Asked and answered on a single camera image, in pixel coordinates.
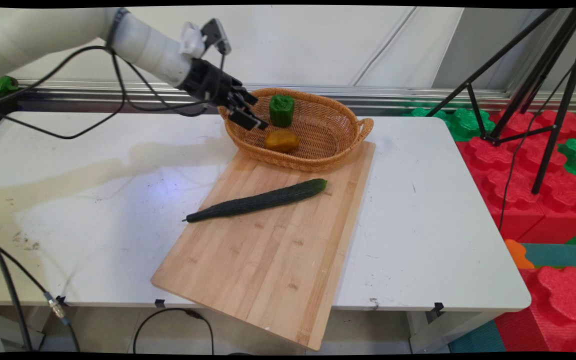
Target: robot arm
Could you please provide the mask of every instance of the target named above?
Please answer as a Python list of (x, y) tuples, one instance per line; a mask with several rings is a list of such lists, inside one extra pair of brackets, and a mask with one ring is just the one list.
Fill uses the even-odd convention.
[(268, 126), (250, 109), (249, 104), (254, 105), (257, 98), (246, 91), (242, 82), (201, 59), (211, 45), (222, 55), (231, 51), (217, 19), (201, 29), (186, 23), (180, 44), (123, 7), (0, 8), (0, 77), (44, 55), (82, 46), (97, 37), (122, 59), (194, 98), (212, 99), (218, 88), (210, 104), (226, 107), (230, 120), (243, 128)]

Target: red foam block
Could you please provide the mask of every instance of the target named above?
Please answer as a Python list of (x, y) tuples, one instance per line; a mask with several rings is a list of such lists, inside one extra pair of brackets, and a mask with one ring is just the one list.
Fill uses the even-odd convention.
[[(520, 139), (508, 141), (503, 143), (501, 146), (506, 148), (506, 150), (508, 150), (510, 153), (514, 153), (520, 142)], [(523, 170), (536, 176), (537, 171), (539, 171), (539, 166), (542, 163), (542, 159), (544, 158), (547, 144), (547, 136), (526, 137), (523, 145), (517, 152), (517, 156), (515, 158), (515, 166), (521, 167)], [(566, 155), (560, 153), (557, 150), (554, 150), (550, 155), (550, 161), (548, 162), (546, 171), (548, 173), (554, 174), (566, 172), (564, 164), (566, 164), (567, 160), (568, 159), (566, 158)]]
[[(457, 148), (494, 223), (499, 227), (512, 153), (503, 146), (493, 146), (478, 137), (467, 142), (457, 142)], [(517, 166), (512, 172), (503, 212), (500, 233), (505, 239), (519, 239), (544, 218), (544, 212), (537, 204), (539, 195), (532, 194), (530, 188), (530, 178)]]
[(576, 236), (576, 176), (547, 173), (541, 186), (539, 207), (544, 217), (516, 237), (520, 243), (566, 244)]
[[(556, 117), (557, 112), (546, 110), (537, 116), (534, 121), (540, 125), (540, 128), (542, 128), (544, 126), (553, 125)], [(559, 136), (557, 137), (557, 142), (563, 143), (568, 139), (576, 139), (576, 114), (573, 114), (572, 112), (566, 112), (564, 122), (559, 131)]]
[(494, 322), (506, 351), (576, 353), (576, 268), (519, 269), (530, 307)]
[[(498, 123), (499, 119), (503, 116), (504, 111), (499, 111), (494, 114), (490, 114), (490, 121), (493, 123)], [(503, 130), (501, 131), (500, 138), (503, 139), (505, 137), (512, 137), (514, 135), (523, 134), (528, 129), (528, 124), (530, 124), (530, 120), (532, 120), (533, 116), (532, 112), (526, 112), (525, 114), (520, 113), (519, 111), (515, 111), (508, 122), (503, 126)], [(543, 126), (537, 124), (537, 119), (532, 122), (532, 126), (530, 126), (530, 130), (536, 130), (539, 128), (543, 128)]]

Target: white table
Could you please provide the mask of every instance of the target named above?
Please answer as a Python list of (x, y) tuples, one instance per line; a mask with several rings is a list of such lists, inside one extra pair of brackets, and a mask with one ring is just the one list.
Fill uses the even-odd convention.
[[(70, 135), (105, 114), (11, 116)], [(366, 140), (377, 148), (334, 309), (427, 312), (442, 303), (446, 313), (413, 329), (419, 353), (528, 307), (530, 293), (443, 121), (374, 121)], [(196, 306), (150, 278), (236, 151), (216, 114), (119, 114), (74, 140), (2, 121), (0, 246), (69, 305)], [(44, 305), (10, 267), (21, 303)], [(3, 304), (10, 297), (0, 274)]]

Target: power cord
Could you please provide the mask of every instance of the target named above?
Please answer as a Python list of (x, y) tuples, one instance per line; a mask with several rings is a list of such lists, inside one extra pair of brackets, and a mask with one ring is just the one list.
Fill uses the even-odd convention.
[(185, 314), (188, 315), (189, 317), (194, 317), (195, 319), (199, 319), (201, 321), (204, 321), (206, 323), (206, 325), (208, 325), (208, 330), (210, 330), (210, 349), (211, 349), (212, 355), (215, 355), (215, 338), (213, 337), (213, 328), (212, 328), (212, 326), (210, 326), (210, 322), (208, 322), (208, 320), (206, 320), (205, 317), (201, 316), (201, 314), (199, 312), (196, 312), (196, 311), (190, 310), (190, 309), (181, 309), (179, 307), (171, 307), (169, 309), (159, 310), (159, 311), (153, 313), (152, 315), (146, 317), (146, 319), (144, 321), (142, 321), (141, 325), (139, 325), (139, 327), (137, 328), (137, 332), (134, 335), (134, 340), (132, 340), (132, 353), (137, 354), (137, 338), (139, 337), (139, 333), (142, 331), (142, 328), (144, 327), (144, 325), (146, 325), (146, 322), (148, 322), (150, 319), (152, 319), (153, 317), (155, 317), (158, 314), (165, 313), (165, 312), (172, 312), (172, 311), (185, 312)]
[[(55, 301), (55, 299), (50, 294), (50, 292), (48, 292), (45, 289), (45, 287), (43, 287), (43, 285), (41, 285), (41, 283), (39, 283), (39, 281), (34, 276), (32, 276), (32, 274), (30, 274), (30, 272), (16, 258), (14, 258), (12, 255), (7, 253), (6, 250), (4, 250), (3, 248), (0, 247), (0, 259), (3, 262), (2, 255), (6, 256), (11, 262), (13, 262), (28, 277), (28, 279), (30, 279), (37, 286), (37, 288), (39, 288), (39, 290), (41, 290), (43, 296), (46, 298), (46, 300), (48, 300), (48, 305), (50, 305), (50, 307), (52, 308), (53, 313), (55, 313), (55, 315), (57, 315), (57, 317), (59, 317), (61, 322), (68, 328), (68, 332), (70, 333), (70, 336), (72, 337), (72, 341), (75, 345), (75, 350), (77, 351), (77, 353), (80, 353), (80, 351), (81, 351), (80, 344), (77, 340), (77, 336), (75, 335), (75, 331), (73, 330), (73, 325), (71, 324), (71, 322), (66, 317), (66, 313), (62, 309), (62, 306), (59, 305), (59, 303), (57, 301)], [(5, 262), (0, 263), (0, 269), (1, 269), (2, 274), (4, 274), (4, 278), (10, 279), (10, 283), (9, 283), (10, 286), (8, 287), (8, 292), (10, 293), (10, 297), (12, 298), (14, 310), (15, 310), (18, 318), (19, 318), (19, 326), (21, 328), (21, 332), (22, 332), (23, 338), (24, 338), (23, 346), (26, 348), (26, 351), (32, 351), (33, 347), (32, 347), (32, 344), (30, 342), (30, 334), (28, 333), (28, 328), (26, 327), (26, 319), (24, 317), (23, 312), (21, 312), (21, 304), (19, 302), (19, 297), (18, 297), (17, 292), (15, 290), (14, 284), (12, 283), (10, 271), (9, 271)]]
[(1, 273), (4, 276), (4, 280), (6, 281), (6, 286), (8, 289), (8, 293), (10, 294), (10, 298), (12, 299), (12, 305), (14, 307), (14, 312), (16, 312), (16, 316), (19, 319), (19, 330), (21, 330), (21, 335), (23, 339), (23, 347), (25, 347), (26, 351), (33, 350), (33, 344), (30, 341), (30, 333), (28, 332), (28, 328), (26, 327), (26, 319), (24, 317), (24, 313), (21, 310), (21, 303), (19, 302), (19, 297), (17, 295), (17, 290), (15, 290), (15, 285), (12, 282), (12, 278), (10, 277), (10, 271), (6, 262), (2, 257), (2, 253), (0, 252), (0, 269)]
[(512, 161), (510, 162), (510, 173), (508, 173), (508, 180), (505, 182), (505, 189), (503, 189), (503, 202), (501, 205), (501, 217), (499, 218), (499, 227), (498, 227), (499, 231), (501, 231), (501, 226), (504, 223), (504, 210), (506, 209), (506, 195), (508, 194), (508, 185), (510, 185), (510, 178), (512, 178), (513, 176), (513, 169), (515, 168), (515, 157), (519, 152), (519, 148), (521, 148), (521, 146), (524, 145), (524, 141), (526, 141), (526, 137), (528, 137), (528, 132), (530, 132), (530, 128), (533, 125), (535, 118), (537, 118), (537, 116), (539, 116), (542, 113), (542, 111), (544, 111), (544, 108), (546, 107), (548, 102), (551, 100), (551, 98), (553, 98), (553, 96), (560, 88), (560, 86), (562, 86), (562, 83), (564, 82), (564, 80), (566, 80), (566, 78), (571, 73), (573, 68), (574, 64), (573, 66), (570, 66), (570, 69), (568, 69), (567, 73), (565, 73), (565, 75), (563, 75), (561, 80), (559, 80), (559, 83), (557, 84), (557, 86), (555, 86), (555, 89), (550, 93), (550, 96), (548, 96), (543, 105), (541, 105), (539, 110), (537, 110), (537, 112), (535, 112), (535, 114), (532, 116), (532, 118), (530, 119), (530, 123), (528, 123), (528, 128), (526, 129), (526, 132), (523, 134), (523, 137), (521, 138), (521, 142), (519, 142), (519, 145), (517, 145), (517, 148), (515, 148), (514, 153), (512, 153)]
[[(9, 95), (3, 96), (2, 98), (0, 98), (0, 103), (3, 103), (4, 101), (7, 100), (11, 100), (13, 98), (16, 98), (20, 95), (22, 95), (23, 93), (30, 91), (30, 89), (34, 89), (36, 87), (38, 87), (39, 85), (43, 84), (43, 82), (45, 82), (46, 80), (50, 79), (50, 77), (52, 77), (53, 75), (55, 75), (61, 68), (63, 68), (66, 64), (68, 64), (68, 62), (70, 62), (73, 58), (77, 57), (77, 55), (80, 55), (86, 51), (90, 51), (90, 50), (105, 50), (107, 51), (108, 49), (104, 46), (100, 46), (100, 45), (94, 45), (94, 46), (87, 46), (87, 47), (83, 47), (80, 48), (78, 50), (76, 50), (75, 52), (73, 52), (72, 54), (70, 54), (68, 57), (66, 57), (66, 59), (64, 59), (60, 64), (57, 65), (56, 68), (52, 69), (46, 76), (43, 76), (41, 79), (37, 80), (36, 82), (34, 82), (33, 84), (30, 84), (29, 86), (16, 91), (14, 93), (11, 93)], [(126, 104), (126, 101), (128, 102), (128, 104), (131, 105), (131, 107), (140, 110), (140, 111), (146, 111), (146, 112), (163, 112), (163, 111), (174, 111), (177, 114), (181, 115), (181, 116), (185, 116), (185, 117), (197, 117), (200, 116), (202, 114), (204, 114), (208, 108), (206, 107), (205, 104), (210, 103), (211, 101), (214, 101), (217, 96), (218, 96), (218, 91), (219, 91), (219, 86), (222, 80), (222, 74), (224, 73), (224, 62), (226, 61), (226, 55), (222, 54), (221, 55), (221, 66), (219, 68), (219, 76), (217, 78), (217, 85), (215, 87), (215, 91), (212, 94), (211, 98), (206, 98), (205, 100), (201, 100), (201, 101), (196, 101), (196, 102), (190, 102), (188, 104), (180, 104), (180, 105), (169, 105), (161, 96), (160, 94), (157, 93), (157, 91), (155, 91), (155, 89), (151, 86), (150, 83), (148, 83), (148, 81), (146, 80), (146, 78), (144, 78), (144, 76), (141, 74), (141, 72), (139, 72), (139, 70), (137, 70), (137, 68), (135, 68), (135, 66), (133, 64), (131, 64), (130, 62), (126, 61), (125, 59), (122, 59), (126, 64), (128, 64), (128, 66), (130, 66), (130, 68), (135, 72), (135, 74), (137, 74), (137, 76), (139, 77), (139, 79), (146, 85), (146, 87), (148, 87), (149, 91), (151, 91), (151, 93), (153, 93), (153, 95), (155, 96), (155, 98), (157, 100), (159, 100), (165, 107), (141, 107), (139, 105), (135, 105), (131, 100), (130, 97), (128, 96), (128, 92), (126, 91), (126, 87), (124, 86), (124, 80), (122, 79), (121, 76), (121, 71), (119, 69), (119, 65), (117, 63), (117, 55), (115, 54), (114, 50), (110, 50), (110, 56), (112, 57), (112, 65), (114, 66), (114, 73), (117, 77), (117, 81), (119, 82), (119, 86), (121, 87), (121, 104), (119, 105), (119, 107), (117, 108), (117, 110), (115, 110), (112, 114), (106, 116), (105, 118), (103, 118), (102, 120), (98, 121), (97, 123), (95, 123), (94, 125), (88, 127), (85, 130), (82, 130), (81, 132), (78, 132), (77, 134), (74, 135), (61, 135), (61, 134), (56, 134), (54, 132), (42, 129), (41, 127), (37, 127), (34, 125), (30, 125), (29, 123), (26, 123), (24, 121), (18, 120), (14, 117), (8, 116), (6, 114), (2, 114), (0, 113), (0, 118), (2, 119), (6, 119), (9, 121), (12, 121), (13, 123), (25, 126), (26, 128), (35, 130), (37, 132), (41, 132), (44, 133), (46, 135), (50, 135), (51, 137), (56, 137), (58, 139), (63, 139), (63, 140), (72, 140), (72, 139), (76, 139), (82, 135), (84, 135), (85, 133), (89, 132), (90, 130), (93, 130), (94, 128), (102, 125), (103, 123), (105, 123), (106, 121), (110, 120), (110, 118), (116, 116), (119, 112), (121, 112), (121, 110), (124, 108), (124, 105)], [(185, 107), (193, 107), (195, 105), (204, 105), (203, 109), (201, 109), (198, 112), (195, 113), (186, 113), (186, 112), (182, 112), (179, 111), (178, 109), (182, 109)]]

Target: cucumber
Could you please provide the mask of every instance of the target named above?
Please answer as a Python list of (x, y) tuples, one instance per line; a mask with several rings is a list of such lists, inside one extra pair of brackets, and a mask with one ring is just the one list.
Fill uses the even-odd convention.
[(326, 189), (326, 184), (328, 184), (328, 182), (323, 178), (313, 178), (313, 180), (307, 180), (292, 186), (268, 191), (267, 193), (224, 201), (189, 214), (183, 221), (195, 223), (206, 219), (248, 214), (256, 212), (257, 210), (292, 204), (319, 194)]

